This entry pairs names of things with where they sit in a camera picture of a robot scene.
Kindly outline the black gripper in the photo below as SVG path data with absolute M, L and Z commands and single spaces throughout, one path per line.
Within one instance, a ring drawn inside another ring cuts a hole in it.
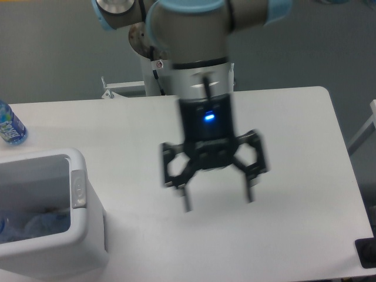
M 178 104 L 184 142 L 161 144 L 164 185 L 174 188 L 183 199 L 185 212 L 190 212 L 187 187 L 196 172 L 232 164 L 244 174 L 246 199 L 253 202 L 257 178 L 268 172 L 261 134 L 253 129 L 235 136 L 228 93 L 211 99 L 179 99 Z M 247 165 L 236 156 L 242 146 L 254 150 L 254 162 Z

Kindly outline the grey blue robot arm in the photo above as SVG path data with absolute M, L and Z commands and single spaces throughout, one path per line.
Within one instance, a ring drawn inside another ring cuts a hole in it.
M 227 37 L 281 20 L 291 1 L 93 1 L 105 29 L 143 24 L 150 44 L 172 65 L 184 141 L 162 143 L 164 184 L 191 211 L 187 185 L 196 172 L 235 166 L 244 173 L 252 202 L 254 181 L 267 172 L 260 134 L 236 136 L 231 110 Z

